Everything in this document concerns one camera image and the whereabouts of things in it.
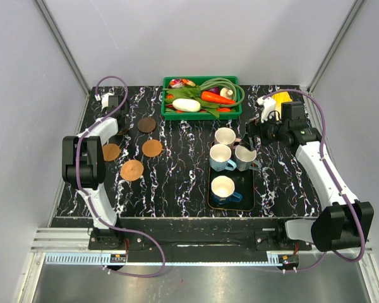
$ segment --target basket of vegetables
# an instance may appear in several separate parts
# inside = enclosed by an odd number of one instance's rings
[[[235,76],[166,77],[162,115],[166,120],[237,119],[243,100]]]

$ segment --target black tray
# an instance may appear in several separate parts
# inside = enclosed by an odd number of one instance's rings
[[[217,172],[209,166],[209,181],[208,181],[208,205],[215,210],[239,210],[251,211],[255,206],[254,200],[254,170],[245,170],[241,172],[237,169],[223,170]],[[225,204],[218,204],[210,194],[210,184],[212,180],[220,175],[229,177],[234,182],[234,191],[241,194],[243,199],[236,202],[227,202]]]

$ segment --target black marble pattern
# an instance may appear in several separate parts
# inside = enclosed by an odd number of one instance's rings
[[[214,132],[222,126],[233,128],[241,136],[245,123],[258,117],[257,98],[281,88],[297,86],[243,86],[246,98],[243,114],[235,121],[165,121],[160,114],[162,88],[160,86],[131,86],[130,129],[123,137],[110,141],[121,148],[121,156],[107,163],[105,188],[114,209],[124,217],[308,217],[317,216],[320,204],[306,172],[287,148],[281,144],[260,146],[257,160],[263,164],[255,173],[256,205],[252,211],[211,210],[207,205],[208,152]],[[120,87],[102,87],[101,93],[121,93]],[[293,100],[302,96],[291,93]],[[99,116],[100,102],[93,93],[83,119],[81,130],[89,127]],[[153,117],[157,129],[151,134],[137,130],[143,117]],[[163,153],[148,158],[141,146],[149,139],[159,140]],[[122,180],[119,171],[123,163],[136,159],[143,163],[145,172],[135,182]],[[77,193],[65,185],[56,218],[86,218],[90,212]]]

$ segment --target yellow object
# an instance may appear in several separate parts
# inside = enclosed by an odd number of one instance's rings
[[[282,92],[282,93],[276,93],[274,96],[272,96],[272,98],[277,102],[277,106],[275,107],[275,110],[277,110],[279,114],[282,116],[281,105],[284,102],[292,102],[291,96],[288,94],[288,92]]]

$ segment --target metal corner post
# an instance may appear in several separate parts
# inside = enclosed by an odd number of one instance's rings
[[[68,66],[70,67],[71,72],[74,74],[84,94],[87,95],[90,91],[90,87],[86,79],[84,78],[83,74],[81,73],[80,68],[77,66],[77,63],[73,55],[71,54],[69,47],[64,41],[63,36],[59,28],[57,27],[55,19],[53,18],[51,12],[49,11],[49,8],[45,0],[33,0],[33,2],[36,4],[39,13],[44,19],[46,25],[48,26],[48,29],[51,32],[57,46],[59,46],[59,49],[61,50],[64,56],[64,59],[68,63]]]
[[[320,78],[323,76],[323,73],[327,69],[327,66],[330,64],[330,61],[332,60],[335,52],[339,48],[342,40],[346,36],[346,33],[350,29],[351,25],[353,24],[354,20],[356,19],[357,15],[361,11],[365,3],[366,3],[366,0],[354,1],[354,4],[351,6],[351,9],[349,10],[346,18],[344,19],[344,22],[342,23],[337,35],[335,36],[330,48],[328,49],[326,56],[324,57],[322,63],[320,64],[320,67],[318,68],[310,85],[308,86],[308,91],[310,93],[312,93],[315,90],[318,82],[320,81]]]

